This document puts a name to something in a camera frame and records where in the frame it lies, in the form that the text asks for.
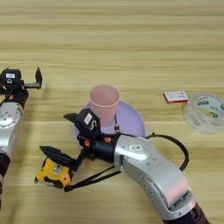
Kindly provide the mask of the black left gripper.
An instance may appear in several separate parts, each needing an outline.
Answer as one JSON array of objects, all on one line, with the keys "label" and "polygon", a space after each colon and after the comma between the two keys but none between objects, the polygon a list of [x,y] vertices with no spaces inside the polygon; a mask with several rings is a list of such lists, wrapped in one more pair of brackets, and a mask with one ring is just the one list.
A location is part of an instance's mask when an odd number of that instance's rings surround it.
[{"label": "black left gripper", "polygon": [[18,103],[22,108],[25,107],[25,103],[29,97],[28,89],[35,88],[41,89],[42,87],[42,73],[38,67],[35,73],[36,83],[24,83],[21,81],[17,85],[8,85],[5,86],[1,91],[0,95],[4,95],[3,100],[0,102],[0,107],[3,103],[6,102],[15,102]]}]

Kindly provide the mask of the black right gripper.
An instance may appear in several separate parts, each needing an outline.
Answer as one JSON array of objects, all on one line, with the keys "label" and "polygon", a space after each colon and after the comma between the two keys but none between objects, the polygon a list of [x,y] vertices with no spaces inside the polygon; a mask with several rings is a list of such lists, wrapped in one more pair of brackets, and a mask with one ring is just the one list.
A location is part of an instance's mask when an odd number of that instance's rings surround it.
[{"label": "black right gripper", "polygon": [[[77,116],[76,113],[69,113],[64,115],[64,118],[71,123],[75,123]],[[119,134],[101,133],[97,138],[90,139],[79,134],[77,140],[87,158],[99,158],[103,161],[113,163],[116,142],[119,136]],[[68,167],[73,172],[77,172],[81,165],[81,157],[70,157],[52,146],[40,146],[40,149],[53,162]]]}]

